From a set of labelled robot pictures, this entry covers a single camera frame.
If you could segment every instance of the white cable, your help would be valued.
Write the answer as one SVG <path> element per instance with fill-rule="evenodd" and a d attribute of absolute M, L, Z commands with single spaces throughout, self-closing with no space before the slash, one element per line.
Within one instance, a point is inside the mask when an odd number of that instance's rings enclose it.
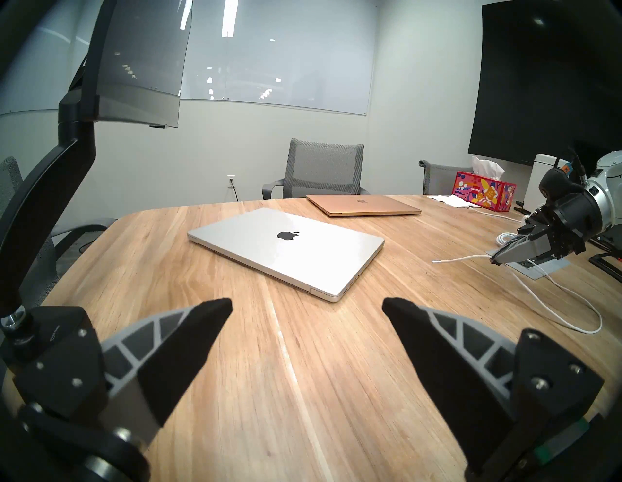
<path fill-rule="evenodd" d="M 587 330 L 584 330 L 583 328 L 579 328 L 579 327 L 576 327 L 575 325 L 571 325 L 569 322 L 567 322 L 567 321 L 566 321 L 566 320 L 564 320 L 561 316 L 559 316 L 557 313 L 555 313 L 553 310 L 551 310 L 551 309 L 550 309 L 547 305 L 545 305 L 544 303 L 542 303 L 542 301 L 540 300 L 540 298 L 538 298 L 538 297 L 537 297 L 537 296 L 533 293 L 533 291 L 532 291 L 532 290 L 530 290 L 529 288 L 527 288 L 527 285 L 526 285 L 525 283 L 523 283 L 523 282 L 522 282 L 522 281 L 518 278 L 518 276 L 517 276 L 516 274 L 512 273 L 512 275 L 513 275 L 513 276 L 514 276 L 514 277 L 518 280 L 518 282 L 519 282 L 520 284 L 522 284 L 522 285 L 525 287 L 525 289 L 526 289 L 527 291 L 529 291 L 529 292 L 530 292 L 530 293 L 534 296 L 534 298 L 536 298 L 536 300 L 537 300 L 537 301 L 538 301 L 538 302 L 539 302 L 539 303 L 540 303 L 540 304 L 541 304 L 544 308 L 546 308 L 546 309 L 547 309 L 547 311 L 548 311 L 549 313 L 551 313 L 553 316 L 555 316 L 558 320 L 560 320 L 560 321 L 561 321 L 564 325 L 566 325 L 567 327 L 569 327 L 569 328 L 571 328 L 571 329 L 573 329 L 573 330 L 579 331 L 579 332 L 581 332 L 581 333 L 585 333 L 586 335 L 594 335 L 594 334 L 598 333 L 598 332 L 600 331 L 600 329 L 603 327 L 603 317 L 600 315 L 600 312 L 599 312 L 596 308 L 594 308 L 594 306 L 593 306 L 593 305 L 592 305 L 592 304 L 591 304 L 588 300 L 586 300 L 585 298 L 583 298 L 580 294 L 575 293 L 573 290 L 568 289 L 568 288 L 565 288 L 564 286 L 561 286 L 559 283 L 557 283 L 556 281 L 554 281 L 554 280 L 553 280 L 553 278 L 551 278 L 551 276 L 549 276 L 549 275 L 548 275 L 548 273 L 546 273 L 546 271 L 545 271 L 545 270 L 543 270 L 541 267 L 539 267 L 536 263 L 534 263 L 534 262 L 533 262 L 533 261 L 531 261 L 530 259 L 528 259 L 528 261 L 529 261 L 531 264 L 533 264 L 533 265 L 536 267 L 536 269 L 537 269 L 538 271 L 540 271 L 543 275 L 545 275 L 545 276 L 546 276 L 546 278 L 548 278 L 548 280 L 549 280 L 551 283 L 553 283 L 555 286 L 557 286 L 558 288 L 560 288 L 560 289 L 562 289 L 562 290 L 566 291 L 566 293 L 570 293 L 570 294 L 573 294 L 574 296 L 576 296 L 577 298 L 581 298 L 581 299 L 582 299 L 582 300 L 583 300 L 583 301 L 584 301 L 584 302 L 585 302 L 585 303 L 586 303 L 586 304 L 590 307 L 590 310 L 592 310 L 594 313 L 596 313 L 596 314 L 598 315 L 598 321 L 599 321 L 598 328 L 597 328 L 596 330 L 593 330 L 593 331 L 587 331 Z"/>
<path fill-rule="evenodd" d="M 472 254 L 471 256 L 457 257 L 456 259 L 436 259 L 436 260 L 434 260 L 432 262 L 433 263 L 438 263 L 438 262 L 465 261 L 465 260 L 471 259 L 473 257 L 487 257 L 488 259 L 490 259 L 490 256 L 487 255 L 487 254 Z"/>
<path fill-rule="evenodd" d="M 485 213 L 484 211 L 480 211 L 477 208 L 472 208 L 471 206 L 469 206 L 467 209 L 473 210 L 474 212 L 479 213 L 479 214 L 483 214 L 484 216 L 491 216 L 493 218 L 502 218 L 505 220 L 514 221 L 515 223 L 522 223 L 522 220 L 515 220 L 514 218 L 510 218 L 509 216 L 501 216 L 500 214 Z"/>
<path fill-rule="evenodd" d="M 488 259 L 490 258 L 489 255 L 487 254 L 472 254 L 471 256 L 464 256 L 464 257 L 458 257 L 456 259 L 438 259 L 438 260 L 434 260 L 432 261 L 433 263 L 441 263 L 441 262 L 455 262 L 455 261 L 465 261 L 467 259 L 471 259 L 474 257 L 487 257 Z M 575 330 L 575 331 L 579 331 L 580 333 L 584 333 L 586 335 L 594 335 L 596 333 L 598 333 L 600 331 L 600 329 L 603 327 L 603 317 L 600 315 L 600 312 L 598 312 L 598 310 L 596 308 L 594 308 L 594 306 L 585 298 L 583 298 L 581 295 L 575 293 L 574 291 L 565 288 L 564 286 L 561 286 L 560 284 L 556 283 L 553 278 L 551 278 L 545 270 L 543 270 L 541 267 L 539 267 L 536 263 L 534 263 L 533 261 L 529 260 L 529 262 L 531 264 L 533 264 L 538 270 L 540 270 L 545 276 L 546 278 L 548 278 L 549 281 L 551 281 L 551 283 L 553 283 L 555 286 L 557 286 L 558 288 L 561 288 L 562 290 L 566 291 L 566 293 L 571 293 L 574 296 L 581 298 L 589 307 L 590 309 L 596 313 L 598 315 L 598 319 L 600 321 L 600 324 L 598 326 L 598 328 L 596 330 L 593 331 L 588 331 L 588 330 L 584 330 L 583 328 L 579 328 L 576 327 L 575 325 L 572 325 L 571 323 L 567 322 L 566 320 L 564 320 L 561 316 L 559 316 L 557 313 L 555 313 L 553 310 L 551 310 L 547 305 L 545 305 L 542 300 L 540 298 L 538 298 L 538 296 L 531 290 L 529 289 L 529 287 L 523 283 L 520 278 L 514 273 L 514 272 L 510 272 L 512 274 L 512 276 L 514 276 L 516 278 L 516 280 L 527 290 L 527 292 L 529 292 L 529 294 L 531 294 L 538 303 L 540 303 L 549 313 L 551 313 L 555 318 L 557 318 L 562 325 L 567 326 L 568 328 L 570 328 L 571 330 Z"/>
<path fill-rule="evenodd" d="M 497 236 L 496 242 L 499 246 L 505 246 L 506 243 L 510 242 L 512 238 L 518 236 L 516 233 L 501 233 Z"/>

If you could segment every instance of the silver laptop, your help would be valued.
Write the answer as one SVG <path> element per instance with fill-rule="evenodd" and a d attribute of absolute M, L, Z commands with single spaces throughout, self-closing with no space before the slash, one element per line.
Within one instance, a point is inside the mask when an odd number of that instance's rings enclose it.
<path fill-rule="evenodd" d="M 193 229 L 188 239 L 333 303 L 384 246 L 377 236 L 268 208 Z"/>

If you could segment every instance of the office chair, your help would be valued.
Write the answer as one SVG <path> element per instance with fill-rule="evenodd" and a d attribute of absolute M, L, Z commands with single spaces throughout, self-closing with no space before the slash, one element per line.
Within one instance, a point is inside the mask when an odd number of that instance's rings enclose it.
<path fill-rule="evenodd" d="M 363 145 L 322 144 L 292 139 L 285 177 L 264 184 L 261 194 L 272 198 L 272 189 L 283 186 L 284 198 L 307 194 L 369 194 L 360 186 Z"/>
<path fill-rule="evenodd" d="M 456 181 L 456 173 L 473 172 L 472 167 L 452 167 L 449 165 L 431 164 L 426 160 L 420 160 L 419 165 L 424 168 L 424 191 L 423 194 L 450 195 L 453 193 L 453 184 Z"/>
<path fill-rule="evenodd" d="M 22 175 L 14 157 L 7 157 L 0 163 L 0 215 L 8 206 L 13 194 L 22 183 Z M 45 240 L 37 258 L 30 267 L 24 282 L 20 286 L 19 293 L 26 308 L 39 306 L 46 296 L 52 291 L 60 279 L 56 269 L 57 259 L 84 233 L 92 231 L 104 231 L 115 220 L 103 218 L 93 220 L 88 224 L 54 226 L 50 236 Z M 53 236 L 65 234 L 57 245 L 52 242 Z"/>

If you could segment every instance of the television screen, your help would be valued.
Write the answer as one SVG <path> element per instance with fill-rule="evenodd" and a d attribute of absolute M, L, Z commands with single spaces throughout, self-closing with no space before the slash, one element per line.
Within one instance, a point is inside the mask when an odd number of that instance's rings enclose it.
<path fill-rule="evenodd" d="M 582 23 L 574 13 L 567 2 L 547 0 L 482 6 L 469 153 L 532 165 L 537 154 L 568 159 L 572 148 L 589 175 L 603 154 L 622 149 L 619 70 L 590 36 L 593 19 Z M 613 19 L 607 27 L 617 25 Z"/>

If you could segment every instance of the tissue box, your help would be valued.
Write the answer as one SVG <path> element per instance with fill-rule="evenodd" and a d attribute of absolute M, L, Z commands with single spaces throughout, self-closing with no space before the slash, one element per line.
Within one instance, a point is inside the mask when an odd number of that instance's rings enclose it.
<path fill-rule="evenodd" d="M 458 171 L 453 194 L 491 211 L 509 211 L 516 184 Z"/>

